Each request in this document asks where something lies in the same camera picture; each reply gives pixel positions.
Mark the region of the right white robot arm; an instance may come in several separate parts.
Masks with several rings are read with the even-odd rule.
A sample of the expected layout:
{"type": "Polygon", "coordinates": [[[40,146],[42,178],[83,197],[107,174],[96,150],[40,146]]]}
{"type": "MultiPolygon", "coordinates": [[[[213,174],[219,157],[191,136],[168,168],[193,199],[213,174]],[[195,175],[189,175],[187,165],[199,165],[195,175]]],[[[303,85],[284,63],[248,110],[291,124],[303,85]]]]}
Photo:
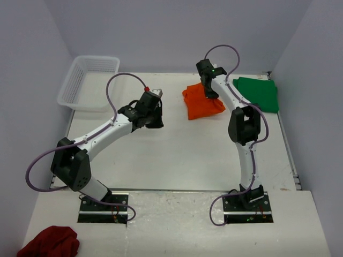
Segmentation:
{"type": "Polygon", "coordinates": [[[196,68],[205,96],[209,99],[221,98],[231,111],[228,135],[236,144],[241,167],[240,191],[235,197],[244,210],[252,210],[264,194],[254,156],[255,143],[260,134],[260,113],[229,82],[222,67],[214,67],[209,59],[203,59],[196,64],[196,68]]]}

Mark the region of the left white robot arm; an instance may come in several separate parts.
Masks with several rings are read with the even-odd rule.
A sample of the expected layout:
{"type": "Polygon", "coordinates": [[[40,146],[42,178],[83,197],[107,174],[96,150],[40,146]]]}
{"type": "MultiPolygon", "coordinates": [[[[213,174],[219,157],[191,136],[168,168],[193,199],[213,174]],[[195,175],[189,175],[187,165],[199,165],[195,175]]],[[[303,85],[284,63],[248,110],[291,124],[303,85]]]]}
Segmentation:
{"type": "Polygon", "coordinates": [[[92,176],[91,161],[113,142],[137,129],[160,129],[162,122],[162,90],[146,91],[134,107],[126,105],[110,119],[91,132],[90,135],[69,140],[61,139],[62,147],[54,154],[51,172],[74,192],[92,199],[99,210],[111,205],[111,190],[92,176]]]}

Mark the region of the orange t shirt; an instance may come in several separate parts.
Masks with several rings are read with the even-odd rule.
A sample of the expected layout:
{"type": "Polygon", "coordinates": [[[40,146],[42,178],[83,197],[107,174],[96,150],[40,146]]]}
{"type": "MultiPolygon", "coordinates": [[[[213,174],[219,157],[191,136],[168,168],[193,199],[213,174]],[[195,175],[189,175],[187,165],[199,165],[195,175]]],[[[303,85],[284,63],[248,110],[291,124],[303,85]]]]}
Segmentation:
{"type": "Polygon", "coordinates": [[[208,99],[201,83],[187,86],[182,92],[188,111],[188,120],[209,117],[226,110],[219,99],[208,99]]]}

